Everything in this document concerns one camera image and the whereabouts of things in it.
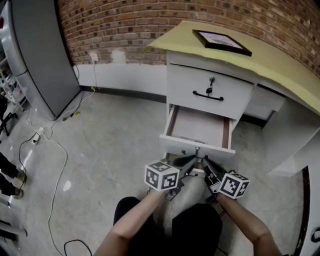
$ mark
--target white baseboard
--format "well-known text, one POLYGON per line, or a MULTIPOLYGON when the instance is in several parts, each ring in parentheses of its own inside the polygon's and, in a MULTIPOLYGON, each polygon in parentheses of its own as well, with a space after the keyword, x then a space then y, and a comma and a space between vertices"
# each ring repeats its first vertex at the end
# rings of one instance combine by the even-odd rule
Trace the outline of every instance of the white baseboard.
POLYGON ((109 63, 77 66, 79 84, 101 88, 123 89, 166 95, 167 67, 165 65, 109 63))

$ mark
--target open drawer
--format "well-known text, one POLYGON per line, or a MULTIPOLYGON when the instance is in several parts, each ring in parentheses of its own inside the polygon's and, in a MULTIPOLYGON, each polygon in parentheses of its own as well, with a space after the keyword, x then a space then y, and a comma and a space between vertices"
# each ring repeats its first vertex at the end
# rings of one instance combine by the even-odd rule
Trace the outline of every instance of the open drawer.
POLYGON ((173 105, 160 142, 165 152, 181 155, 208 155, 223 163, 236 152, 231 149, 232 125, 228 117, 173 105))

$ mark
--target gray floor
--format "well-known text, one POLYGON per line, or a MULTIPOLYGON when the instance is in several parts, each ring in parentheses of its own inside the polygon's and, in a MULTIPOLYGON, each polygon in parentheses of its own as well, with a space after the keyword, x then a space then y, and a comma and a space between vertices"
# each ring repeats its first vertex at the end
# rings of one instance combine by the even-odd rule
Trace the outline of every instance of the gray floor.
MULTIPOLYGON (((72 102, 74 107, 79 98, 72 102)), ((94 94, 79 109, 80 114, 53 127, 52 139, 68 153, 57 187, 52 219, 53 238, 63 252, 63 244, 84 240, 94 252, 113 224, 115 207, 126 196, 142 199, 147 190, 143 182, 145 164, 162 158, 159 134, 166 124, 162 103, 114 95, 94 94)), ((34 130, 26 123, 26 113, 13 126, 11 135, 1 135, 0 151, 17 166, 19 146, 34 130)), ((52 122, 30 109, 33 126, 50 127, 52 122)), ((298 240, 303 211, 302 175, 286 178, 270 176, 264 170, 265 157, 260 127, 239 122, 232 133, 234 158, 225 164, 251 179, 246 195, 239 202, 263 220, 283 254, 292 254, 298 240)), ((11 209, 0 204, 0 219, 28 231, 18 242, 0 238, 11 256, 58 256, 47 228, 54 188, 65 160, 65 153, 53 142, 37 146, 26 143, 21 161, 28 170, 28 181, 21 200, 12 200, 11 209)), ((204 181, 188 177, 186 186, 172 202, 156 210, 159 226, 170 235, 171 221, 183 209, 202 201, 204 181)), ((229 217, 223 217, 220 247, 229 255, 253 255, 251 244, 229 217)), ((68 256, 86 256, 79 244, 70 244, 68 256)))

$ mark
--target picture frame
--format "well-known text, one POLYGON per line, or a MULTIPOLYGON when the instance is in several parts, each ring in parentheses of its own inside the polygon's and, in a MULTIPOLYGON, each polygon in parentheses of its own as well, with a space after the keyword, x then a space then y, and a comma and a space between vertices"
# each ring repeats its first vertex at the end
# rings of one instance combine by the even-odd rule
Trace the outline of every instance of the picture frame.
POLYGON ((193 29, 192 33, 205 48, 217 49, 251 57, 252 52, 226 34, 193 29))

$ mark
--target brick wall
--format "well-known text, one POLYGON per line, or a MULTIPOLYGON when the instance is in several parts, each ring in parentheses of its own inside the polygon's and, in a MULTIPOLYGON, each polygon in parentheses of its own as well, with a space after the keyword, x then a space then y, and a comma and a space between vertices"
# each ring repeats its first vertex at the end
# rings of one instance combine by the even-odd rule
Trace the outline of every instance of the brick wall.
POLYGON ((144 46, 181 20, 211 23, 248 34, 300 61, 320 77, 320 9, 313 0, 58 0, 64 36, 74 64, 112 62, 161 65, 165 52, 144 46))

